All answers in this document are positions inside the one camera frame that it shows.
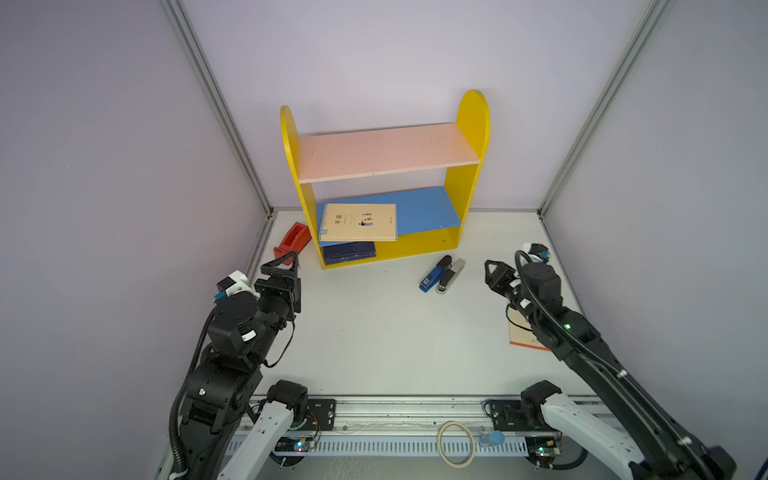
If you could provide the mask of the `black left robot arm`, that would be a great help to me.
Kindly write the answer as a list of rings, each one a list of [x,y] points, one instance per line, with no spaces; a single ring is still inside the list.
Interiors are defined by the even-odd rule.
[[[299,260],[290,251],[264,263],[261,278],[235,271],[217,284],[214,306],[174,398],[168,436],[172,479],[213,479],[243,416],[278,334],[301,311]]]

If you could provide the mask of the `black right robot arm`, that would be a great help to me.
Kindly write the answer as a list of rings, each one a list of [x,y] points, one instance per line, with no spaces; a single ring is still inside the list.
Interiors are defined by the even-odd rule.
[[[488,260],[485,283],[528,322],[537,340],[576,373],[622,425],[618,432],[550,382],[527,389],[534,418],[575,440],[622,479],[731,479],[733,457],[706,446],[628,373],[597,328],[563,304],[562,282],[544,261],[517,251],[514,265]]]

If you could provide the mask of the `left green circuit board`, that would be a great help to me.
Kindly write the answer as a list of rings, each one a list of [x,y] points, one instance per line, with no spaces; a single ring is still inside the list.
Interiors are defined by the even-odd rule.
[[[308,453],[314,450],[316,446],[317,440],[314,438],[295,438],[288,440],[286,449],[288,452]]]

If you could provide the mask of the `right green circuit board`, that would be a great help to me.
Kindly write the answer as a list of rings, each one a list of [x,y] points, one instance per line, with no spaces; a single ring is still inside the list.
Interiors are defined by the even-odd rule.
[[[561,455],[561,442],[555,437],[526,437],[527,455],[532,458],[555,458]]]

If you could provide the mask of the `small blue cap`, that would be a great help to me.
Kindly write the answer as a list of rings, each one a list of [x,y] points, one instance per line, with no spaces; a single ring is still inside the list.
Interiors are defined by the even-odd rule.
[[[506,438],[504,433],[498,430],[494,430],[489,433],[481,434],[477,443],[482,448],[492,448],[503,445],[505,441]]]

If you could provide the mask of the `aluminium front rail frame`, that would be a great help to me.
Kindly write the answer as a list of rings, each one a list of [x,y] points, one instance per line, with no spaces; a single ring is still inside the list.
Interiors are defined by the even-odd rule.
[[[624,430],[597,398],[565,397],[580,413],[618,432]],[[577,457],[564,464],[557,462],[557,457],[527,455],[526,437],[555,437],[561,442],[561,454],[564,440],[579,445],[550,426],[538,432],[503,432],[503,445],[480,447],[480,435],[495,430],[483,411],[488,399],[482,397],[342,396],[335,398],[338,404],[333,431],[290,431],[305,417],[308,399],[253,399],[250,406],[254,414],[241,418],[213,479],[254,479],[269,462],[287,468],[307,457],[438,457],[453,468],[465,467],[482,457],[519,457],[545,470],[574,468],[583,460]],[[317,446],[308,453],[288,452],[288,440],[295,438],[314,438]]]

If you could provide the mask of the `beige book orange edge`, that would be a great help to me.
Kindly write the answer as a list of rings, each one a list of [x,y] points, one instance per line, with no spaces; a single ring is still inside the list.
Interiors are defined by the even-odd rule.
[[[511,345],[547,351],[547,348],[537,340],[532,332],[532,327],[520,312],[512,307],[507,307],[506,317]]]

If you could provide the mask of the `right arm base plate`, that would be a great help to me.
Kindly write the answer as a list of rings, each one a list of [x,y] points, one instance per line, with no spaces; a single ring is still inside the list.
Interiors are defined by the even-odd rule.
[[[540,408],[527,400],[488,399],[483,403],[483,411],[498,431],[538,432],[548,428]]]

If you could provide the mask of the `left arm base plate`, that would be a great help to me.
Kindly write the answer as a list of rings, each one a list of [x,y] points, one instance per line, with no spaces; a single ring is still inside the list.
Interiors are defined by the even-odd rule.
[[[305,417],[291,426],[290,431],[321,433],[333,431],[336,419],[337,400],[331,397],[310,396]]]

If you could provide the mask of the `red tape dispenser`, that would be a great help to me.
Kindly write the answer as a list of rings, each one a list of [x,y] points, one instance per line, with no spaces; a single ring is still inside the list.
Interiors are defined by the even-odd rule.
[[[275,258],[280,258],[291,251],[300,253],[311,239],[309,227],[303,223],[296,222],[286,232],[280,244],[273,248],[274,256]]]

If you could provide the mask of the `dark purple book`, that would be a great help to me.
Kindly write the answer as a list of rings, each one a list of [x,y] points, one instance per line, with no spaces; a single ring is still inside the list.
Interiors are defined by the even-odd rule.
[[[327,266],[366,260],[376,257],[374,242],[349,242],[322,248],[323,260]]]

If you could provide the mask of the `green circuit board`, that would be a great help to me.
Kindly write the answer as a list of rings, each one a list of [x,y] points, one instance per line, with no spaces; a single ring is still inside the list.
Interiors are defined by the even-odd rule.
[[[561,455],[561,442],[555,437],[526,437],[527,455],[532,458],[555,458]]]
[[[316,446],[317,440],[314,438],[295,438],[288,440],[286,449],[288,452],[308,453],[314,450]]]

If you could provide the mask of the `blue black stapler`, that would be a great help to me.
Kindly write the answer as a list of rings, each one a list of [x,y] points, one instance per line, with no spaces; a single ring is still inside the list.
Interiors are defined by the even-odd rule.
[[[443,256],[434,266],[434,268],[421,280],[419,289],[426,293],[431,290],[435,285],[439,283],[442,277],[450,269],[452,265],[452,257],[450,255]]]

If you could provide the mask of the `beige book blue edge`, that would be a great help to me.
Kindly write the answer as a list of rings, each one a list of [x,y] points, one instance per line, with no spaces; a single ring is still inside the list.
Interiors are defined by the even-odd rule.
[[[328,203],[319,229],[323,242],[395,241],[395,204]]]

